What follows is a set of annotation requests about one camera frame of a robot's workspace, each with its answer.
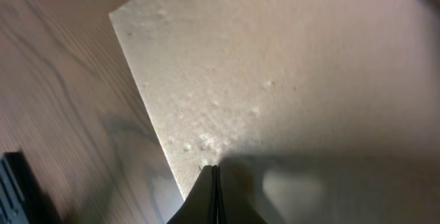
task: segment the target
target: black device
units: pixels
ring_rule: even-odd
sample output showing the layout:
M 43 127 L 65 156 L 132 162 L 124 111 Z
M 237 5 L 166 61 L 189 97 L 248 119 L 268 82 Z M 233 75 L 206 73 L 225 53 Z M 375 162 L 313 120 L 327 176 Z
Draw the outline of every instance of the black device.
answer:
M 0 224 L 58 223 L 22 153 L 0 159 Z
M 205 166 L 168 224 L 266 223 L 239 190 L 232 173 Z

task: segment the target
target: black object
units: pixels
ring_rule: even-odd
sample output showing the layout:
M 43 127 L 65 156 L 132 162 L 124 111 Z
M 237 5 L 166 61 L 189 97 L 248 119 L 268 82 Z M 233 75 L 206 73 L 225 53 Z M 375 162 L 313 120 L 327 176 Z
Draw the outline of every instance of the black object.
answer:
M 266 223 L 238 189 L 231 173 L 205 166 L 168 224 Z
M 57 223 L 22 153 L 0 162 L 0 224 Z

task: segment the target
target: wooden table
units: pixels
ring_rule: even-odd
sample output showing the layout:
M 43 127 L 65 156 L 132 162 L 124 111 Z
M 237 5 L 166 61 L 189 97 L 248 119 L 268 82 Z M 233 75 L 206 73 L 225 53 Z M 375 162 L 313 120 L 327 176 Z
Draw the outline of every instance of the wooden table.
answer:
M 65 223 L 163 223 L 182 204 L 108 13 L 0 0 L 0 151 L 23 150 Z

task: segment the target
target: light wood surface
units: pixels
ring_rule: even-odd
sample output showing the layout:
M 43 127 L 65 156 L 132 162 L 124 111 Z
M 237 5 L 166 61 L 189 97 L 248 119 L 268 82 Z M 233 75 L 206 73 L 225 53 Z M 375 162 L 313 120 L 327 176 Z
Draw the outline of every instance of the light wood surface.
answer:
M 65 223 L 163 223 L 182 197 L 108 13 L 0 0 L 0 152 L 21 149 Z

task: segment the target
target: wood grain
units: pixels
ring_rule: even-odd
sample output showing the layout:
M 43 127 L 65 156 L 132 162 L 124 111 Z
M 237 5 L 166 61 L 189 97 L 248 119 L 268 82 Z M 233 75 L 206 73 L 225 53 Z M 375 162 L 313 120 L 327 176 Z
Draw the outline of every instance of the wood grain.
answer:
M 108 13 L 0 0 L 0 151 L 22 149 L 65 223 L 164 223 L 182 204 Z

